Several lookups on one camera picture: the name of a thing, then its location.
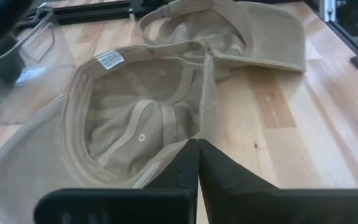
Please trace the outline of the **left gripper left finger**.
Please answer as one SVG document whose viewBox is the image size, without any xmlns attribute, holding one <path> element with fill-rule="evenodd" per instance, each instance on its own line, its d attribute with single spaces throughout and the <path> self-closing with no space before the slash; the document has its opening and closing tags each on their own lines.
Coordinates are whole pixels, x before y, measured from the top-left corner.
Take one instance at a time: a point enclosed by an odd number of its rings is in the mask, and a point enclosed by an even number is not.
<svg viewBox="0 0 358 224">
<path fill-rule="evenodd" d="M 143 189 L 61 189 L 42 197 L 35 224 L 196 224 L 200 148 L 190 139 Z"/>
</svg>

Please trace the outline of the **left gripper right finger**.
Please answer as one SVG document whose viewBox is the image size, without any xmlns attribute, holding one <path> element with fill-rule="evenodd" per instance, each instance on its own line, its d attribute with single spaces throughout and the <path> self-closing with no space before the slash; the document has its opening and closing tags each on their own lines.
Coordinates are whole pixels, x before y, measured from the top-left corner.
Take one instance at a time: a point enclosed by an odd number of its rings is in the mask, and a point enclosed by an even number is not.
<svg viewBox="0 0 358 224">
<path fill-rule="evenodd" d="M 201 139 L 209 224 L 358 224 L 358 189 L 280 189 Z"/>
</svg>

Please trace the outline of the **beige cloths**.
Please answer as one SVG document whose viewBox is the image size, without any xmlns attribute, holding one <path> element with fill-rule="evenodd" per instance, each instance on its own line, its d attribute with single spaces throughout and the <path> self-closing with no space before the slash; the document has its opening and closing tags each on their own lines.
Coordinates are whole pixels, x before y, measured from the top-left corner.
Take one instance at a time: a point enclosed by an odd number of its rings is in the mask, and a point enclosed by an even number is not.
<svg viewBox="0 0 358 224">
<path fill-rule="evenodd" d="M 145 187 L 191 138 L 214 126 L 216 85 L 205 44 L 105 52 L 0 149 L 0 219 L 35 224 L 36 203 L 60 189 Z"/>
</svg>

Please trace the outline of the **beige baseball cap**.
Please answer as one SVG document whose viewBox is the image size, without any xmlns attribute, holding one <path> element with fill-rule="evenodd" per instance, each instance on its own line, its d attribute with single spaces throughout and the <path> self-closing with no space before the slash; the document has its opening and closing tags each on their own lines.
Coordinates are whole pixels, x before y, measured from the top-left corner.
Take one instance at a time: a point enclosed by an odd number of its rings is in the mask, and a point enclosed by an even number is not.
<svg viewBox="0 0 358 224">
<path fill-rule="evenodd" d="M 148 45 L 194 40 L 234 67 L 306 70 L 306 37 L 300 20 L 269 4 L 174 0 L 144 16 L 139 29 Z"/>
</svg>

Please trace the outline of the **clear plastic bin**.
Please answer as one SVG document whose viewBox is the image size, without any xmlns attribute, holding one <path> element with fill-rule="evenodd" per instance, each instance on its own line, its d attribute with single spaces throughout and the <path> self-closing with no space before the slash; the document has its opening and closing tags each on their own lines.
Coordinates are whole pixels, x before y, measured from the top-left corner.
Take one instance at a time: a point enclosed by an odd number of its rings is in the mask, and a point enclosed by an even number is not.
<svg viewBox="0 0 358 224">
<path fill-rule="evenodd" d="M 0 84 L 0 125 L 30 120 L 64 92 L 76 69 L 54 15 L 33 27 L 16 24 L 8 34 L 13 34 L 19 41 L 25 67 L 15 84 Z"/>
</svg>

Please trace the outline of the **black table frame rail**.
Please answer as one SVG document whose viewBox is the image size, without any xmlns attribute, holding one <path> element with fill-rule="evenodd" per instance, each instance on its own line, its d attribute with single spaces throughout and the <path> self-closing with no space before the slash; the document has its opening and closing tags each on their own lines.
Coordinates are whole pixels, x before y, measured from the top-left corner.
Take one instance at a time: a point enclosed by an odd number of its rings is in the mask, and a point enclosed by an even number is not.
<svg viewBox="0 0 358 224">
<path fill-rule="evenodd" d="M 173 0 L 120 0 L 56 8 L 43 4 L 31 10 L 20 20 L 18 26 L 33 27 L 50 15 L 54 15 L 60 25 L 140 18 L 171 1 Z"/>
</svg>

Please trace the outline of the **silver aluminium frame bar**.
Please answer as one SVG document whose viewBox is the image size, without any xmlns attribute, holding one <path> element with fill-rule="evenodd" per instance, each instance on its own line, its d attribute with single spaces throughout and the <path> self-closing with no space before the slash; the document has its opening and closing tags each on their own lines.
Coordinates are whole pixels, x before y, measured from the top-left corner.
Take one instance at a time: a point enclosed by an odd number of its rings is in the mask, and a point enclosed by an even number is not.
<svg viewBox="0 0 358 224">
<path fill-rule="evenodd" d="M 318 14 L 324 22 L 336 21 L 336 0 L 317 0 Z"/>
</svg>

